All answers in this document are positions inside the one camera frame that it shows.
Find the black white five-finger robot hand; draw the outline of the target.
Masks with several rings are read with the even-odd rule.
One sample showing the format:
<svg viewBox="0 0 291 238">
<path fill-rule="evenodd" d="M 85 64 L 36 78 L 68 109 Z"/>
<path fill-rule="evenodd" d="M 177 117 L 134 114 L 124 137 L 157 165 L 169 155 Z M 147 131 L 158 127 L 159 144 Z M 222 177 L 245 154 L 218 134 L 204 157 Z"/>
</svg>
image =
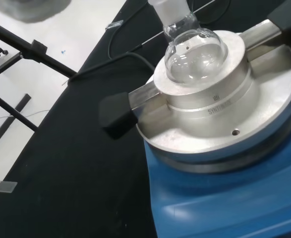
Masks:
<svg viewBox="0 0 291 238">
<path fill-rule="evenodd" d="M 71 0 L 0 0 L 0 12 L 24 23 L 36 23 L 65 10 Z"/>
</svg>

